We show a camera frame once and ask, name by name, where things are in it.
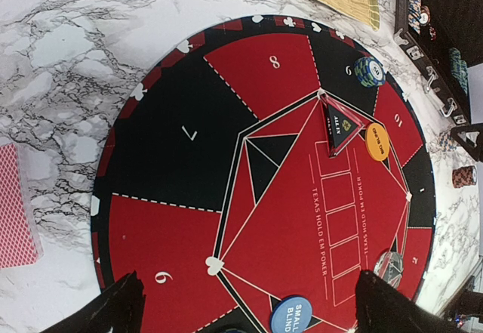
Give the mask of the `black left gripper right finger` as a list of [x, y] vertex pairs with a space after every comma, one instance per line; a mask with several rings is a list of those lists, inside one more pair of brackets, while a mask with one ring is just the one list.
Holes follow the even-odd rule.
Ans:
[[356, 287], [357, 332], [452, 332], [453, 324], [418, 307], [370, 270]]

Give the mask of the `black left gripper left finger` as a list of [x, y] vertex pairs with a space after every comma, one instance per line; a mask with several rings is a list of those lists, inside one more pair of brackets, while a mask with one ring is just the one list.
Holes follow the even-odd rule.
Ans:
[[46, 332], [139, 332], [146, 296], [135, 271], [124, 275], [89, 304]]

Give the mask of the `clear round dealer button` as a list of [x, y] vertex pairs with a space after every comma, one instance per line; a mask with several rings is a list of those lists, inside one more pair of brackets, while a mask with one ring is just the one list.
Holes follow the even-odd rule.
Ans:
[[374, 273], [393, 288], [399, 287], [403, 271], [403, 258], [396, 251], [383, 252], [374, 267]]

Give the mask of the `blue small blind button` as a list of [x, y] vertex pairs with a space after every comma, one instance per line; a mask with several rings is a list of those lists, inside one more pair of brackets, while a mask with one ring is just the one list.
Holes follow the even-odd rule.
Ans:
[[304, 297], [290, 296], [272, 311], [270, 329], [274, 333], [303, 332], [312, 319], [312, 305]]

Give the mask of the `red black chip stack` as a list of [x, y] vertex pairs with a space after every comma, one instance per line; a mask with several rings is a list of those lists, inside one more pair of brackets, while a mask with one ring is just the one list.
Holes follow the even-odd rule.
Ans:
[[477, 184], [477, 171], [474, 165], [463, 166], [452, 171], [452, 184], [455, 189], [475, 186]]

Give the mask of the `orange big blind button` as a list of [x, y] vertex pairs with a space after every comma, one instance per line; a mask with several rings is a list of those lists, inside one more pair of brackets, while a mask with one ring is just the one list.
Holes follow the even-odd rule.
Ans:
[[382, 162], [390, 152], [389, 135], [379, 123], [369, 124], [365, 133], [365, 145], [372, 159]]

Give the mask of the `black triangular all-in marker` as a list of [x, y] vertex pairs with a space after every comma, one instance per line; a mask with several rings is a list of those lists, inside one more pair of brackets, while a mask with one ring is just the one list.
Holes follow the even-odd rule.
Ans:
[[364, 122], [347, 106], [326, 93], [319, 95], [325, 118], [328, 136], [328, 154], [330, 158], [340, 152], [365, 127]]

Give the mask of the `blue orange chip stack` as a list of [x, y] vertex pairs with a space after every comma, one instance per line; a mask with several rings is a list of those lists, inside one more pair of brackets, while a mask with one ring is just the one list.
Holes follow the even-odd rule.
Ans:
[[443, 131], [442, 133], [440, 133], [440, 135], [438, 136], [438, 147], [443, 152], [454, 152], [461, 148], [458, 142], [456, 142], [455, 139], [452, 138], [450, 131]]

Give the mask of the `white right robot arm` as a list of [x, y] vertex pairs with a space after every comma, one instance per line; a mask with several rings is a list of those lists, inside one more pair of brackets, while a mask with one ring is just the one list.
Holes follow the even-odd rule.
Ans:
[[[460, 125], [451, 129], [451, 137], [472, 157], [482, 162], [482, 123]], [[478, 173], [474, 165], [464, 166], [452, 172], [454, 188], [476, 185]], [[482, 321], [482, 293], [465, 290], [457, 301], [457, 313], [461, 317], [476, 317]]]

